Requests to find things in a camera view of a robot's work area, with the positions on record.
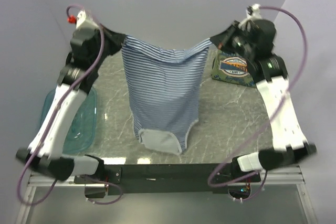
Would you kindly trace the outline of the blue white striped tank top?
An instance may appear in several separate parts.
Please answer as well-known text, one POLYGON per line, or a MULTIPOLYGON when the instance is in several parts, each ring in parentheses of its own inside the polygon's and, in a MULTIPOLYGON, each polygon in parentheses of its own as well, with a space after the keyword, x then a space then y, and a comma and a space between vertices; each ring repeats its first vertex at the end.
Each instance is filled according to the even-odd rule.
POLYGON ((122 47, 134 136, 147 149, 181 155, 198 122, 209 39, 184 50, 127 36, 122 47))

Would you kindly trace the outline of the olive green tank top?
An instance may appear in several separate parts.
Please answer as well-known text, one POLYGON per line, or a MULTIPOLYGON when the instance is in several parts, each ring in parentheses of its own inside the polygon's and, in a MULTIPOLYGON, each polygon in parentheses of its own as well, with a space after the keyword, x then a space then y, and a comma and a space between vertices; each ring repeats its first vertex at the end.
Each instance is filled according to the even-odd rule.
POLYGON ((220 50, 212 62, 211 78, 213 80, 227 82, 255 88, 253 78, 247 70, 247 63, 240 55, 226 53, 220 50))

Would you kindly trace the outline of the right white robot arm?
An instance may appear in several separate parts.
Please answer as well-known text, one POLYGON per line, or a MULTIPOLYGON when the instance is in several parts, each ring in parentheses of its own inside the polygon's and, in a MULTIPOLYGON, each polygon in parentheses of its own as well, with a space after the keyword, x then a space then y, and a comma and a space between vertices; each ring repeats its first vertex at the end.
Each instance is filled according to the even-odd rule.
POLYGON ((247 71, 264 101, 272 132, 272 147, 234 157, 230 175, 241 182, 249 172, 298 164, 317 153, 303 134, 293 107, 284 60, 273 53, 276 28, 266 19, 234 21, 211 42, 222 52, 243 57, 247 71))

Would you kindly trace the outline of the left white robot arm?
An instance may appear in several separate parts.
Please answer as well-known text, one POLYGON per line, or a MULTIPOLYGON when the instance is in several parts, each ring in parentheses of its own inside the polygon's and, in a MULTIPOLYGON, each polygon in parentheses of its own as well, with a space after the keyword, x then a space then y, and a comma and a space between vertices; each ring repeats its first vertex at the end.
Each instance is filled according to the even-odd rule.
POLYGON ((104 26, 75 30, 48 114, 29 147, 16 153, 24 170, 31 169, 59 181, 71 176, 87 176, 93 183, 107 179, 102 159, 92 155, 64 156, 62 150, 77 111, 99 76, 100 66, 107 56, 121 50, 125 38, 125 34, 104 26))

